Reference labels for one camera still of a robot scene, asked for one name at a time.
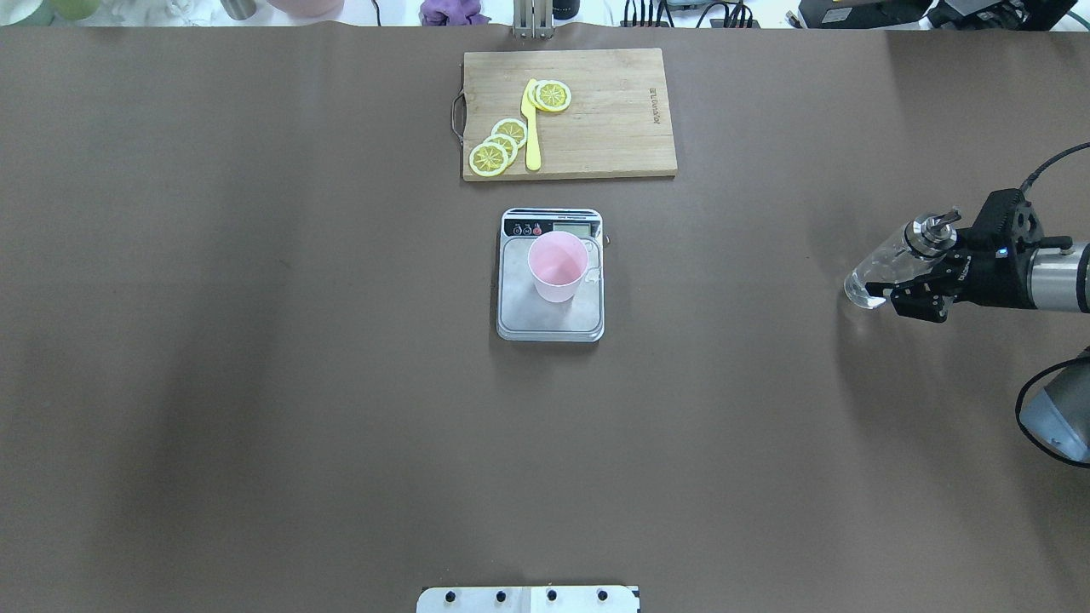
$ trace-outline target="knife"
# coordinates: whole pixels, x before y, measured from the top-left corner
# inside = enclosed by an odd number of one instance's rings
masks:
[[[526,118],[526,170],[537,170],[542,167],[542,149],[537,144],[537,107],[530,101],[533,96],[536,79],[531,79],[526,83],[526,88],[522,91],[522,115]]]

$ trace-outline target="cutting board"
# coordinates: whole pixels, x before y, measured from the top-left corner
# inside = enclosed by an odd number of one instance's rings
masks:
[[[677,175],[662,49],[465,53],[464,61],[467,181]],[[500,119],[525,121],[520,100],[530,79],[562,81],[571,88],[566,110],[537,112],[541,169],[526,170],[523,147],[502,175],[479,177],[470,170],[470,151]]]

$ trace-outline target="transparent bottle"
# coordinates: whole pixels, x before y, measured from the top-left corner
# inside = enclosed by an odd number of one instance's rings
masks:
[[[960,218],[955,208],[946,215],[920,215],[897,228],[844,279],[844,292],[863,309],[877,309],[886,299],[868,293],[867,284],[901,284],[929,273],[957,242],[950,224]]]

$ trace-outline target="brown tabletop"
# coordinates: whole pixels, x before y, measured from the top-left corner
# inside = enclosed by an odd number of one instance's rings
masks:
[[[461,55],[662,47],[676,179],[470,184]],[[0,610],[1086,611],[1090,472],[1013,418],[1090,320],[848,304],[894,227],[1090,140],[1090,36],[0,31]],[[1032,200],[1090,238],[1090,156]],[[596,345],[495,333],[593,206]]]

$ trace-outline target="white floor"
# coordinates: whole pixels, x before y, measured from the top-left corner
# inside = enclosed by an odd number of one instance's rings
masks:
[[[0,2],[32,2],[35,0],[0,0]],[[371,0],[344,0],[341,9],[317,19],[296,20],[269,7],[265,0],[256,0],[257,13],[244,22],[235,22],[227,16],[219,0],[101,0],[94,15],[72,25],[300,25],[316,21],[339,21],[354,25],[375,25],[375,9]],[[421,0],[377,0],[382,10],[384,26],[420,25]],[[495,23],[510,24],[512,0],[481,0],[482,14]],[[798,0],[750,0],[747,2],[761,27],[790,27],[785,19],[788,10],[798,7]],[[622,20],[625,0],[582,0],[574,22],[601,25],[617,25]],[[1081,0],[1074,11],[1090,19],[1090,0]],[[674,22],[678,27],[693,27],[701,11],[675,12]],[[710,17],[720,17],[722,9],[712,11]],[[69,25],[60,17],[53,25]],[[707,20],[702,27],[708,27]],[[924,25],[901,26],[907,29],[925,28]],[[1087,32],[1087,28],[1070,17],[1064,17],[1055,31]]]

